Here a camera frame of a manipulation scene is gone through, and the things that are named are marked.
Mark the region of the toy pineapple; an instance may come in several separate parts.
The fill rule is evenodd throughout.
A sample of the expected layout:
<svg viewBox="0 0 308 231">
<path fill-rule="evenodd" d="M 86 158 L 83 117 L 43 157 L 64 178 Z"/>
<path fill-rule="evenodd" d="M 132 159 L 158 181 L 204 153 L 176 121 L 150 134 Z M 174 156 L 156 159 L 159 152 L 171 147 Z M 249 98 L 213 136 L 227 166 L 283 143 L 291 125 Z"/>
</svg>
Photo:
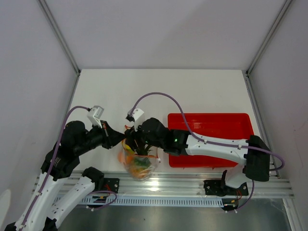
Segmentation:
<svg viewBox="0 0 308 231">
<path fill-rule="evenodd" d="M 146 145 L 147 154 L 135 154 L 129 155 L 126 153 L 126 169 L 127 172 L 137 180 L 143 180 L 149 176 L 153 169 L 151 158 L 153 155 L 149 155 L 152 146 Z"/>
</svg>

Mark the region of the clear zip top bag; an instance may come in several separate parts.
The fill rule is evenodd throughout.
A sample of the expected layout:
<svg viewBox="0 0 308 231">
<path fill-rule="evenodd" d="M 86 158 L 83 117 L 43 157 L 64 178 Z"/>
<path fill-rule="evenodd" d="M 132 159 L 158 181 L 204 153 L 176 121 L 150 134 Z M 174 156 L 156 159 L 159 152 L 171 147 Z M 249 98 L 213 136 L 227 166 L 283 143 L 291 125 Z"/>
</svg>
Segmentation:
<svg viewBox="0 0 308 231">
<path fill-rule="evenodd" d="M 126 144 L 126 139 L 121 142 L 122 150 L 118 153 L 118 161 L 123 165 L 128 174 L 135 180 L 146 180 L 161 163 L 158 149 L 145 145 L 134 151 Z"/>
</svg>

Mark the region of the yellow toy lemon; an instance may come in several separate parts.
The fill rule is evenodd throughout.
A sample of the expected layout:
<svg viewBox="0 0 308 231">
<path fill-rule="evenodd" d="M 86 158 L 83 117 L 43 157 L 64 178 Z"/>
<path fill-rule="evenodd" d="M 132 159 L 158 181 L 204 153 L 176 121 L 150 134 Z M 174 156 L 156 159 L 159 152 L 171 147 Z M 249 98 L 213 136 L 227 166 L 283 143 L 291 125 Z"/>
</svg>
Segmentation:
<svg viewBox="0 0 308 231">
<path fill-rule="evenodd" d="M 122 142 L 122 147 L 123 147 L 124 151 L 125 151 L 127 154 L 129 154 L 129 155 L 135 154 L 135 151 L 132 150 L 132 149 L 126 144 L 125 141 Z"/>
</svg>

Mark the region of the toy orange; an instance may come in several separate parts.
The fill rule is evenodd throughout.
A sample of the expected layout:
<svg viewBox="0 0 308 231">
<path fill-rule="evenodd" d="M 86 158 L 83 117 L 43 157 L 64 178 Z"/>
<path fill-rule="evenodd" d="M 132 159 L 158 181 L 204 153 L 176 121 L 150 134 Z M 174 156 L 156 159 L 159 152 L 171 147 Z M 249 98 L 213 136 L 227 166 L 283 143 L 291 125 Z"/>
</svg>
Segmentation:
<svg viewBox="0 0 308 231">
<path fill-rule="evenodd" d="M 125 163 L 125 152 L 122 150 L 118 153 L 118 161 L 122 164 Z"/>
</svg>

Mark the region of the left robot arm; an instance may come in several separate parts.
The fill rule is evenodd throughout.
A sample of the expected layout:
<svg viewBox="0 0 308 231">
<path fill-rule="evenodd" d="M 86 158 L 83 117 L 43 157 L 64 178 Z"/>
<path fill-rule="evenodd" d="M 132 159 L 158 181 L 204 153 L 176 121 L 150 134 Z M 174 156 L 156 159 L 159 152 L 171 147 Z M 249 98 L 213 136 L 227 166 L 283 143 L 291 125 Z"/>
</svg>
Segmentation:
<svg viewBox="0 0 308 231">
<path fill-rule="evenodd" d="M 104 174 L 89 167 L 84 170 L 75 186 L 58 202 L 60 189 L 79 165 L 79 157 L 99 146 L 111 149 L 125 138 L 106 121 L 101 126 L 86 130 L 81 121 L 65 125 L 60 140 L 46 155 L 41 167 L 38 185 L 21 217 L 6 226 L 7 231 L 56 231 L 76 205 L 88 194 L 111 193 L 106 187 Z"/>
</svg>

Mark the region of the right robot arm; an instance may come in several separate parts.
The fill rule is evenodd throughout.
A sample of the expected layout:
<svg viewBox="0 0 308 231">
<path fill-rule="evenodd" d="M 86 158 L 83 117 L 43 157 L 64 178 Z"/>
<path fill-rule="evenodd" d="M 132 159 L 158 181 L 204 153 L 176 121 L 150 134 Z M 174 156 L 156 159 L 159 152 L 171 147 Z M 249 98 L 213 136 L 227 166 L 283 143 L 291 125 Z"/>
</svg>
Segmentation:
<svg viewBox="0 0 308 231">
<path fill-rule="evenodd" d="M 220 190 L 231 194 L 248 180 L 266 182 L 270 177 L 270 151 L 256 135 L 228 140 L 203 136 L 190 130 L 168 129 L 158 119 L 149 118 L 125 131 L 125 143 L 136 153 L 156 147 L 173 156 L 203 155 L 236 163 L 224 171 Z"/>
</svg>

